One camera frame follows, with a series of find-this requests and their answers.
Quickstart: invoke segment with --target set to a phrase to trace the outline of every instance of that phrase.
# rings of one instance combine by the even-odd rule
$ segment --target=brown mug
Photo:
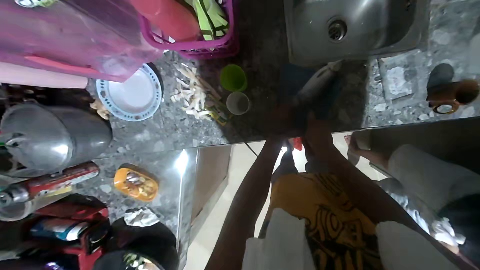
[[[475,80],[463,80],[449,84],[437,85],[427,89],[427,101],[433,111],[450,114],[458,110],[460,105],[467,105],[479,95],[479,83]]]

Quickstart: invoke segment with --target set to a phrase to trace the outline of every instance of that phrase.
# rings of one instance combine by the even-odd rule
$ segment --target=purple basket
[[[240,45],[238,35],[235,34],[232,0],[224,0],[222,6],[224,10],[227,10],[229,25],[228,32],[220,39],[171,43],[168,41],[168,37],[165,38],[154,33],[150,21],[141,15],[140,30],[145,40],[152,47],[175,50],[186,58],[200,60],[234,56],[239,52]]]

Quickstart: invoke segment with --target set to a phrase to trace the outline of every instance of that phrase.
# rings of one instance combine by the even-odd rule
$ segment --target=aluminum pot
[[[0,142],[4,142],[13,160],[12,168],[2,168],[0,173],[20,178],[60,172],[92,160],[112,140],[109,125],[96,115],[36,103],[10,107],[2,117],[0,131]]]

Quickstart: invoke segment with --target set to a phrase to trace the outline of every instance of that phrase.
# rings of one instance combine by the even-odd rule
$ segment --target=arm
[[[437,240],[428,235],[381,187],[346,160],[333,145],[327,121],[316,120],[311,115],[305,137],[308,145],[315,153],[315,157],[327,164],[329,171],[343,185],[350,201],[369,217],[373,223],[396,221],[403,224],[425,237],[438,251],[460,269],[477,269],[460,257],[455,256]]]
[[[245,242],[253,237],[255,222],[265,204],[273,167],[281,146],[278,140],[267,139],[265,142],[233,197],[205,270],[241,269]]]

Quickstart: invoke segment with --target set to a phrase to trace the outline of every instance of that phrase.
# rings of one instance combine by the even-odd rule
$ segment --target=green cup
[[[247,76],[241,67],[229,64],[220,73],[220,84],[228,91],[241,92],[247,88]]]

